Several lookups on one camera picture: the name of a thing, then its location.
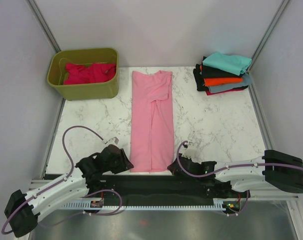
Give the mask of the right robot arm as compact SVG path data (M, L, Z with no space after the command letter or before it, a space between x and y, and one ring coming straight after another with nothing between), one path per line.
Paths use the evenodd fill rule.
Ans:
M254 189L275 187L291 194L303 194L303 160L276 150L241 162L193 162L179 154L167 168L174 176L194 178L226 197Z

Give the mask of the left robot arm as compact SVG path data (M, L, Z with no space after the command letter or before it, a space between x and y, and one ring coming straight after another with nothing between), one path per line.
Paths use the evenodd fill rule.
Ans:
M104 173L118 174L133 167L125 151L110 144L102 152L82 158L70 172L37 189L13 192L4 210L7 220L3 226L10 226L15 237L23 237L63 205L78 198L102 195L106 191L101 182Z

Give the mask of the pink t shirt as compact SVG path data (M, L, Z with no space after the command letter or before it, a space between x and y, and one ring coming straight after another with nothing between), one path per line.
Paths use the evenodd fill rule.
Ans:
M132 173L163 172L174 159L171 71L132 73Z

